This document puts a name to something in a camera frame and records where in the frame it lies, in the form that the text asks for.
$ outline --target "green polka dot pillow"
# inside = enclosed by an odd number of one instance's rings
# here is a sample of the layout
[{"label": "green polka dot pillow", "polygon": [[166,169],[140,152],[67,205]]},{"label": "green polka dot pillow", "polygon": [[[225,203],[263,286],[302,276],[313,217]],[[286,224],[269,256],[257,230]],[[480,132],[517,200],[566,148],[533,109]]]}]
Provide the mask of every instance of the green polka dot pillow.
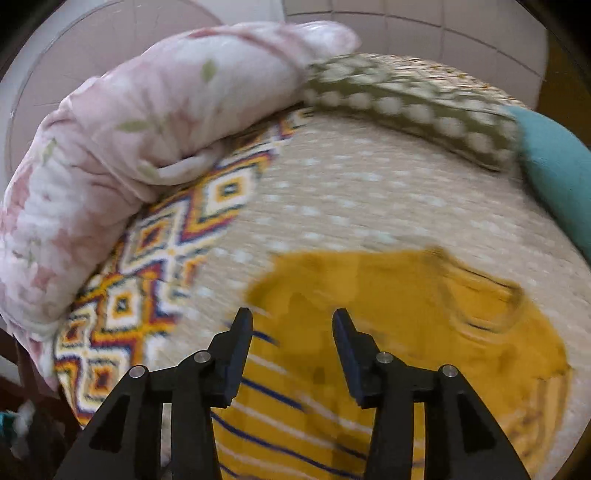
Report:
[{"label": "green polka dot pillow", "polygon": [[306,102],[318,109],[369,116],[419,135],[495,171],[510,171],[519,129],[500,102],[466,88],[442,87],[358,54],[310,67]]}]

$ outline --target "rolled blanket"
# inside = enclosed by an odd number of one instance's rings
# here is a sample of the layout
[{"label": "rolled blanket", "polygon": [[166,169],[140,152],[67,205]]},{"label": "rolled blanket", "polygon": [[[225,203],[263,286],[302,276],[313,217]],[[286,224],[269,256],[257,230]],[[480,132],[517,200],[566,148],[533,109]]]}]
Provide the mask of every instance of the rolled blanket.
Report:
[{"label": "rolled blanket", "polygon": [[[357,46],[335,22],[204,28],[84,82],[43,120],[5,192],[9,330],[25,346],[50,340],[143,203],[207,172],[223,156],[220,139],[296,103],[310,63]],[[51,374],[41,350],[31,354]]]}]

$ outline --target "geometric pattern blanket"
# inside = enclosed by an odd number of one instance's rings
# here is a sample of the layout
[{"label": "geometric pattern blanket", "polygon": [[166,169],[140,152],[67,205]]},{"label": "geometric pattern blanket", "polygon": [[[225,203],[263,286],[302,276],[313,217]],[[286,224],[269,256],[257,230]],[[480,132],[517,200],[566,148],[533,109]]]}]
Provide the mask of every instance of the geometric pattern blanket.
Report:
[{"label": "geometric pattern blanket", "polygon": [[80,424],[131,366],[152,368],[207,253],[308,116],[292,109],[242,132],[233,153],[205,176],[132,218],[56,337],[57,376]]}]

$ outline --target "yellow cloth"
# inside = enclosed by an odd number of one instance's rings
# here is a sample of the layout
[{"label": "yellow cloth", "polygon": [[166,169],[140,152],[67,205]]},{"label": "yellow cloth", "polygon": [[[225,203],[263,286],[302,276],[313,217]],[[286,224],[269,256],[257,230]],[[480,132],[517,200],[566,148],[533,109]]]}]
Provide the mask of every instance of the yellow cloth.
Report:
[{"label": "yellow cloth", "polygon": [[[415,367],[456,365],[530,474],[560,425],[570,368],[550,322],[515,283],[442,249],[304,252],[275,259],[248,291],[256,335],[232,406],[214,415],[225,477],[359,478],[375,410],[350,397],[332,336],[347,308],[383,351]],[[413,480],[423,477],[415,406]]]}]

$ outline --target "teal pillow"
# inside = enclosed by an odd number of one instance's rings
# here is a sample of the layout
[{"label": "teal pillow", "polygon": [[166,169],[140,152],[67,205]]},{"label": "teal pillow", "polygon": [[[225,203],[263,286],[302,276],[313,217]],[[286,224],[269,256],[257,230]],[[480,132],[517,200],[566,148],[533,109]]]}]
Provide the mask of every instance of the teal pillow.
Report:
[{"label": "teal pillow", "polygon": [[533,189],[591,263],[591,151],[554,120],[508,106],[522,130],[522,164]]}]

